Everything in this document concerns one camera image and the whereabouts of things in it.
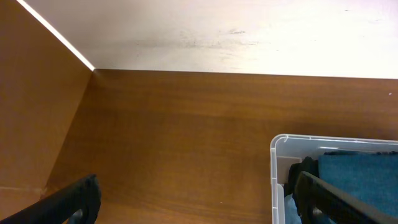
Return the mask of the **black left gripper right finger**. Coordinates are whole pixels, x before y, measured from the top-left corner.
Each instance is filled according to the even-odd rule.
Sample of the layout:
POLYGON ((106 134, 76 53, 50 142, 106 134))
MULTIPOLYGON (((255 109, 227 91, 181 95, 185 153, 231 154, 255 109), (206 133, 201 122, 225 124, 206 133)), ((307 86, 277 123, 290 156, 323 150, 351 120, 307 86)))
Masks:
POLYGON ((334 223, 397 224, 397 218, 352 197, 308 172, 301 172, 294 188, 302 223, 317 223, 314 209, 334 223))

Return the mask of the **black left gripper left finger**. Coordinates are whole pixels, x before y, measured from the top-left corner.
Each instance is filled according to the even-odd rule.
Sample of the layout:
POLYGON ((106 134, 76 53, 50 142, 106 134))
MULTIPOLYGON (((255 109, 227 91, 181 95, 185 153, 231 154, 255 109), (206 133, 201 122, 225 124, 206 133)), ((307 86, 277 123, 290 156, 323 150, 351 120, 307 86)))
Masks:
POLYGON ((99 182, 91 174, 1 220, 1 224, 94 223, 100 206, 99 182))

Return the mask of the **dark blue jeans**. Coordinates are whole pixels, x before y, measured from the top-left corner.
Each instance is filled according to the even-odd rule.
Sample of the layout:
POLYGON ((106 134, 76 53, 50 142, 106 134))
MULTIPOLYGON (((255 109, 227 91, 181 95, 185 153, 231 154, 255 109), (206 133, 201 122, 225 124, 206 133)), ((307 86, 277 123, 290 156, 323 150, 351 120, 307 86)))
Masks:
POLYGON ((397 153, 325 153, 319 178, 378 210, 397 216, 397 153))

